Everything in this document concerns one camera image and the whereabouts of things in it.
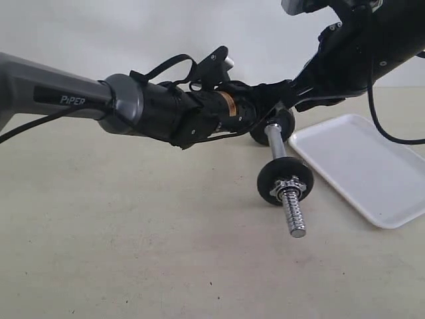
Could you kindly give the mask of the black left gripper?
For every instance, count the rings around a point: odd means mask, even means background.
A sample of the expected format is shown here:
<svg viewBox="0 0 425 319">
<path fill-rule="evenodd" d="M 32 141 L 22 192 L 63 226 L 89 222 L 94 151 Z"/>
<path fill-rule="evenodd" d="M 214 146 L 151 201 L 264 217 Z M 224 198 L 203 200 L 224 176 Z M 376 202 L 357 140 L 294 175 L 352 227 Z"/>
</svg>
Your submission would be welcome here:
<svg viewBox="0 0 425 319">
<path fill-rule="evenodd" d="M 224 99 L 224 106 L 214 111 L 219 118 L 219 132 L 247 133 L 257 126 L 276 103 L 271 84 L 249 86 L 241 81 L 219 84 L 214 90 Z"/>
</svg>

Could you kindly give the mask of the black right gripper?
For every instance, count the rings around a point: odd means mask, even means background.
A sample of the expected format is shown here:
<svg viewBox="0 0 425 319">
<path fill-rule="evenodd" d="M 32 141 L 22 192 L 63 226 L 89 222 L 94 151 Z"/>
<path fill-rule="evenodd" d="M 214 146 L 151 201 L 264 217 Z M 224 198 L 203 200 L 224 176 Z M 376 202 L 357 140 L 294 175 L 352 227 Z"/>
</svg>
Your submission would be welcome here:
<svg viewBox="0 0 425 319">
<path fill-rule="evenodd" d="M 255 106 L 306 112 L 358 96 L 424 50 L 423 1 L 325 1 L 339 23 L 321 34 L 316 54 L 293 80 L 255 86 Z"/>
</svg>

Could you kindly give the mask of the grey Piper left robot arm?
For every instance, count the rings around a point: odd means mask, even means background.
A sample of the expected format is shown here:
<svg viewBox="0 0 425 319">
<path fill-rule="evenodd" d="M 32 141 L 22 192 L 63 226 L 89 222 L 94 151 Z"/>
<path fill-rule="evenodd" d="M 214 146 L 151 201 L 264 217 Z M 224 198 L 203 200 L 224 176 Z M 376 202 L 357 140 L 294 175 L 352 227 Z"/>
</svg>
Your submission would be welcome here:
<svg viewBox="0 0 425 319">
<path fill-rule="evenodd" d="M 2 132 L 1 141 L 69 117 L 94 120 L 110 134 L 151 138 L 185 150 L 244 135 L 273 110 L 262 86 L 228 78 L 228 64 L 218 53 L 191 62 L 180 80 L 154 82 L 185 61 L 191 57 L 178 54 L 145 74 L 133 70 L 90 80 L 2 54 L 1 124 L 16 114 L 33 114 L 35 119 Z"/>
</svg>

